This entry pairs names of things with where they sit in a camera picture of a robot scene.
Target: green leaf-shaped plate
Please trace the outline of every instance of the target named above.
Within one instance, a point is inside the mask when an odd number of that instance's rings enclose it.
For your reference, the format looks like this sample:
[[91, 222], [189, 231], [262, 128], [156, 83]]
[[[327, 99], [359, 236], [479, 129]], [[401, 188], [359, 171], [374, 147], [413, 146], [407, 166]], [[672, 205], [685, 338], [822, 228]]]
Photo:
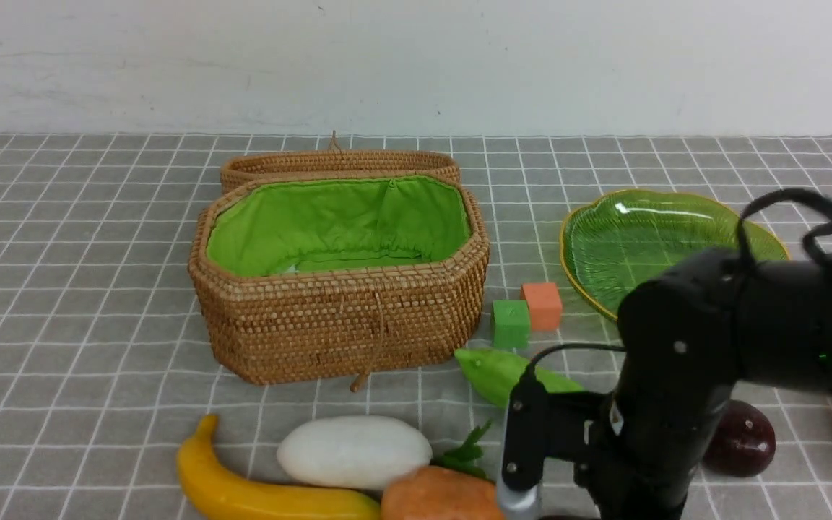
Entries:
[[[578, 292], [602, 315], [638, 284], [710, 246], [733, 247], [737, 216], [726, 205], [695, 194], [622, 190], [567, 216], [560, 230], [560, 262]], [[758, 260], [787, 260], [784, 244], [745, 223]]]

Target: green fabric lining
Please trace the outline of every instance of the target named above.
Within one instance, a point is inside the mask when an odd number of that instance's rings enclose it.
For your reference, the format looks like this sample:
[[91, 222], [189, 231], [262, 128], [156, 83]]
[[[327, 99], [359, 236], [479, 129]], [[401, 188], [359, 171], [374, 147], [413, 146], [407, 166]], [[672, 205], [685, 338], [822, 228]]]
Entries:
[[437, 262], [469, 237], [460, 192], [426, 175], [283, 182], [219, 214], [207, 255], [260, 277]]

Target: toy banana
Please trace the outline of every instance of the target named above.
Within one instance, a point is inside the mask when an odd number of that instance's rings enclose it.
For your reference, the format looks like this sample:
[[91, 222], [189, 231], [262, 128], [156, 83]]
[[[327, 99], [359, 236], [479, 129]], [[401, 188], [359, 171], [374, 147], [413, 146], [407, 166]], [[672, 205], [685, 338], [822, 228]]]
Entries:
[[223, 467], [214, 452], [217, 415], [205, 415], [178, 449], [178, 481], [209, 520], [380, 520], [377, 501], [353, 490], [252, 482]]

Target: black cable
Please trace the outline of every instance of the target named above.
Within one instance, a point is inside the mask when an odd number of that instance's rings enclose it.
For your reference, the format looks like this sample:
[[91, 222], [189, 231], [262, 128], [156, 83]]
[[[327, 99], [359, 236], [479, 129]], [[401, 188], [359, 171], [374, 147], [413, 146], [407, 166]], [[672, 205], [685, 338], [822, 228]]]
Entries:
[[525, 374], [523, 376], [531, 376], [534, 378], [534, 368], [544, 359], [546, 355], [557, 351], [575, 351], [575, 350], [592, 350], [592, 351], [608, 351], [608, 352], [625, 352], [624, 347], [616, 347], [613, 345], [605, 345], [602, 343], [562, 343], [561, 345], [554, 345], [547, 347], [541, 352], [536, 353], [529, 360], [528, 366], [525, 367]]
[[743, 222], [773, 204], [786, 202], [811, 208], [826, 219], [825, 223], [816, 225], [802, 237], [802, 247], [807, 256], [816, 264], [823, 265], [828, 260], [825, 251], [818, 246], [816, 238], [832, 235], [832, 198], [825, 197], [817, 191], [808, 190], [808, 188], [783, 188], [754, 199], [740, 212], [736, 229], [737, 249], [740, 250], [740, 264], [745, 271], [753, 272], [756, 268], [756, 260], [753, 258], [753, 252], [750, 251], [750, 240], [747, 238]]

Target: basket handle loop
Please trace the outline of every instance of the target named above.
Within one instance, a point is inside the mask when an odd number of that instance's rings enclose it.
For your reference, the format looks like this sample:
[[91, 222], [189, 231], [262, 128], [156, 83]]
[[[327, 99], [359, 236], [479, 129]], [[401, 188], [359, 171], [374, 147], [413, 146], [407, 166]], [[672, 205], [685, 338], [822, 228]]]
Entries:
[[336, 131], [333, 131], [333, 136], [329, 138], [329, 150], [339, 152], [340, 154], [343, 152], [338, 139], [336, 139]]
[[377, 352], [384, 348], [384, 337], [386, 336], [386, 332], [384, 331], [384, 306], [381, 304], [381, 296], [376, 291], [374, 292], [374, 299], [377, 300], [377, 312], [381, 317], [381, 333], [380, 333], [380, 340], [377, 343], [372, 343], [372, 347], [370, 347], [370, 355], [368, 356], [368, 366], [364, 372], [361, 372], [355, 378], [355, 381], [352, 382], [351, 386], [349, 387], [350, 391], [356, 392], [361, 389], [361, 386], [364, 385], [367, 381], [369, 376], [371, 375], [371, 369], [374, 366], [374, 356], [377, 356]]

